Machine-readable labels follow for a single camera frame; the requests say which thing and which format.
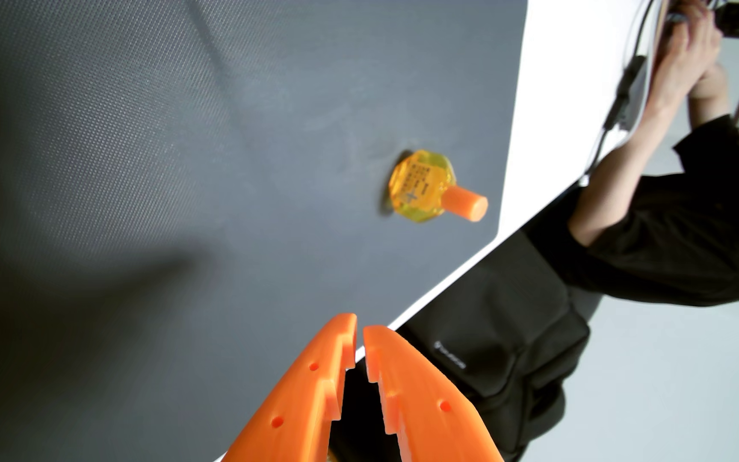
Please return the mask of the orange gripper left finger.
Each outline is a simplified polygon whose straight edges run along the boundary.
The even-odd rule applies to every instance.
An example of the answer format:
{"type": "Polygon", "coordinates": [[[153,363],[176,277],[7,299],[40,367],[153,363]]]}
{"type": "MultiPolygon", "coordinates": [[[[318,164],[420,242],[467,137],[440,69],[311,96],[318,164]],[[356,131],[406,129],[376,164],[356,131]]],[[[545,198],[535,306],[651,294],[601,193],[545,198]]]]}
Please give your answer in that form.
{"type": "Polygon", "coordinates": [[[344,381],[355,366],[357,317],[328,321],[287,369],[222,461],[326,461],[342,416],[344,381]]]}

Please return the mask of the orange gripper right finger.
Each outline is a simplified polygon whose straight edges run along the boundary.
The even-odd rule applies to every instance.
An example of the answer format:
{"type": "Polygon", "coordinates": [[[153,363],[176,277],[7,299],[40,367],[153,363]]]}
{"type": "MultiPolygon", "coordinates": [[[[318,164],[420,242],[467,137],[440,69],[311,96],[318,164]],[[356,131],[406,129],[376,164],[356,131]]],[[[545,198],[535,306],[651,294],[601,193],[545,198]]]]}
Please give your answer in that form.
{"type": "Polygon", "coordinates": [[[367,376],[402,461],[503,461],[473,404],[415,347],[380,325],[363,337],[367,376]]]}

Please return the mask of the person's left hand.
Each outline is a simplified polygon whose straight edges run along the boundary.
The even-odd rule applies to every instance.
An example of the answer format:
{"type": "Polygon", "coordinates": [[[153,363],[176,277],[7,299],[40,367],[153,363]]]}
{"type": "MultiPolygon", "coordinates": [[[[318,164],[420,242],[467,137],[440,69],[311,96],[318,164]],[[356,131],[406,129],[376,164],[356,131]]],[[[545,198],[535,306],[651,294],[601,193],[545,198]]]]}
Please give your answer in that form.
{"type": "Polygon", "coordinates": [[[684,20],[672,26],[651,84],[648,113],[675,113],[695,84],[717,61],[723,34],[705,1],[680,1],[684,20]]]}

